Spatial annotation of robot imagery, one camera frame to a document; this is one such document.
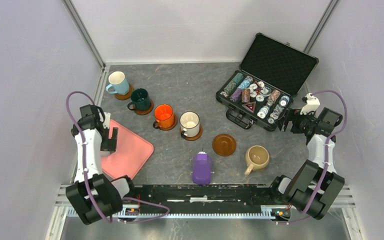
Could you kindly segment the dark green mug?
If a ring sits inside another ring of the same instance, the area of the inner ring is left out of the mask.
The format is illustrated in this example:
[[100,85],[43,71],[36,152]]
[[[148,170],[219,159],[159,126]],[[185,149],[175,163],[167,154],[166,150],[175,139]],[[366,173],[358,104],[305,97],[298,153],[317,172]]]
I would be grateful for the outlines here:
[[134,90],[130,96],[131,102],[127,108],[131,111],[146,111],[151,106],[149,93],[144,88]]

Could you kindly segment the orange mug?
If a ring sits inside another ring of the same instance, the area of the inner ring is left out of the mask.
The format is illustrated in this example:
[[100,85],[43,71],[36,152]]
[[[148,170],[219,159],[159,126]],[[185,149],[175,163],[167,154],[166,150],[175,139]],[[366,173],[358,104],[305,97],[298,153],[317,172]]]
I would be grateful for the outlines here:
[[174,122],[174,110],[168,104],[161,104],[157,106],[154,110],[155,121],[153,123],[154,129],[159,129],[159,127],[167,128],[170,127]]

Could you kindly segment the light blue mug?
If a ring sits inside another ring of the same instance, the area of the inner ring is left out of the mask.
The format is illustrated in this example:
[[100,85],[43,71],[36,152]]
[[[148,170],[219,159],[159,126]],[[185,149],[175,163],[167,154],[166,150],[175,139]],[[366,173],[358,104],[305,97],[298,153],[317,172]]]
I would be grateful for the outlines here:
[[105,90],[109,94],[126,95],[130,90],[130,85],[126,79],[126,76],[121,71],[115,71],[108,76],[109,84]]

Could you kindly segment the beige mug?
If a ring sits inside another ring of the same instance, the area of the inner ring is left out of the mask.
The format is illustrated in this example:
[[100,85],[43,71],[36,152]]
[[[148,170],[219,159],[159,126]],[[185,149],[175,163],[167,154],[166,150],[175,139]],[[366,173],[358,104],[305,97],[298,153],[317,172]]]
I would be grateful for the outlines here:
[[269,151],[261,145],[251,146],[245,153],[245,162],[247,168],[244,174],[246,176],[248,176],[252,171],[264,170],[270,163]]

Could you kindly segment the white mug dark handle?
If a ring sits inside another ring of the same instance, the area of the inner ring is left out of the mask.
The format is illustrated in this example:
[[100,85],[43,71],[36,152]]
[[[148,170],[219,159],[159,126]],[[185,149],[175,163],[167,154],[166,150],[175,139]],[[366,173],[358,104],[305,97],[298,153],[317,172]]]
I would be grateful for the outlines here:
[[180,131],[185,131],[187,137],[198,134],[200,128],[200,117],[193,111],[184,112],[179,119]]

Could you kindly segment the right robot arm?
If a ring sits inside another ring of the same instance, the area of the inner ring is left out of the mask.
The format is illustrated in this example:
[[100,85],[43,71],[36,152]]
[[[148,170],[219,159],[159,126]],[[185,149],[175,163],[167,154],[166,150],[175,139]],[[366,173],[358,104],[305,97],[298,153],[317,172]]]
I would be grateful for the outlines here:
[[268,191],[273,203],[290,204],[316,220],[326,215],[345,184],[333,165],[333,131],[343,118],[326,107],[319,115],[315,111],[301,114],[299,109],[286,112],[280,129],[291,123],[292,133],[305,135],[308,158],[293,178],[281,175],[274,179]]

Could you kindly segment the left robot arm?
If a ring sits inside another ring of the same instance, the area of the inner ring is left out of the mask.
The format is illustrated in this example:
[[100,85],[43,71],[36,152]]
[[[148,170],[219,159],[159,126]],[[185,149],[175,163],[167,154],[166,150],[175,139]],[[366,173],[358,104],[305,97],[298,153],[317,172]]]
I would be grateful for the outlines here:
[[65,195],[85,225],[99,220],[113,221],[113,215],[125,204],[133,203],[137,190],[127,175],[109,180],[103,173],[101,153],[113,153],[117,146],[115,131],[110,136],[109,120],[101,107],[80,107],[80,119],[71,134],[77,145],[77,170]]

